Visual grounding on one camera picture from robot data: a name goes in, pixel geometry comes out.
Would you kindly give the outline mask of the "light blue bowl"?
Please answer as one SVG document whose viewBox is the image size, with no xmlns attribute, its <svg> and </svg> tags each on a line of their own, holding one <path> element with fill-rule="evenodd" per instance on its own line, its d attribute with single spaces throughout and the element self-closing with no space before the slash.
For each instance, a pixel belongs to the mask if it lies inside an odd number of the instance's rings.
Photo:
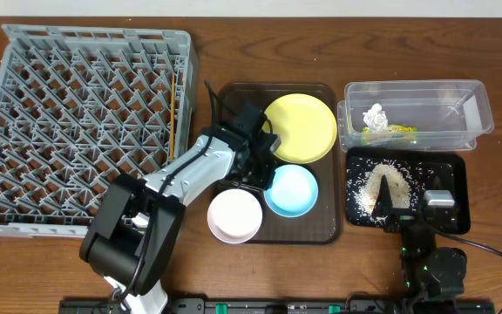
<svg viewBox="0 0 502 314">
<path fill-rule="evenodd" d="M 263 191 L 268 207 L 286 218 L 307 214 L 314 207 L 318 195 L 315 176 L 307 168 L 295 164 L 277 167 L 271 185 Z"/>
</svg>

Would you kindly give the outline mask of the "wooden chopstick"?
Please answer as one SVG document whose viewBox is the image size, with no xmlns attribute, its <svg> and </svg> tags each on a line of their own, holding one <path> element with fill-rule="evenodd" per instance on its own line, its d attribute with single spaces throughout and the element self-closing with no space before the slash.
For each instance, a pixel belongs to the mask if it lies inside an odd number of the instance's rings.
<svg viewBox="0 0 502 314">
<path fill-rule="evenodd" d="M 176 93 L 176 73 L 172 74 L 171 97 L 170 97 L 170 136 L 169 136 L 169 160 L 174 159 L 175 144 L 175 93 Z"/>
</svg>

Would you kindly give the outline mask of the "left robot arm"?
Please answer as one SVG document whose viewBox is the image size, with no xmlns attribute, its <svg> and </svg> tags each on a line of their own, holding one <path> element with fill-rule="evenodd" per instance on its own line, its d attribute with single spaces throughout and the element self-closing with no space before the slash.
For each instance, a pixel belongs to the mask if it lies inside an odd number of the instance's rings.
<svg viewBox="0 0 502 314">
<path fill-rule="evenodd" d="M 111 313 L 161 313 L 160 283 L 187 206 L 215 182 L 246 170 L 256 187 L 272 180 L 278 134 L 210 126 L 168 166 L 136 179 L 121 174 L 104 194 L 79 255 L 112 285 Z"/>
</svg>

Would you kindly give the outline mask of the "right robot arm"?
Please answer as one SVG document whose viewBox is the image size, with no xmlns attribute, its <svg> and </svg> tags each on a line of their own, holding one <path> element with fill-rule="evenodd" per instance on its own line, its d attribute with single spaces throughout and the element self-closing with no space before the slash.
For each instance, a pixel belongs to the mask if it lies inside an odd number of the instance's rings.
<svg viewBox="0 0 502 314">
<path fill-rule="evenodd" d="M 465 290 L 467 257 L 463 250 L 438 247 L 436 236 L 458 230 L 458 206 L 448 190 L 427 190 L 420 208 L 395 208 L 387 178 L 381 178 L 372 215 L 382 216 L 386 233 L 402 238 L 402 272 L 408 294 L 400 313 L 457 313 L 455 297 Z"/>
</svg>

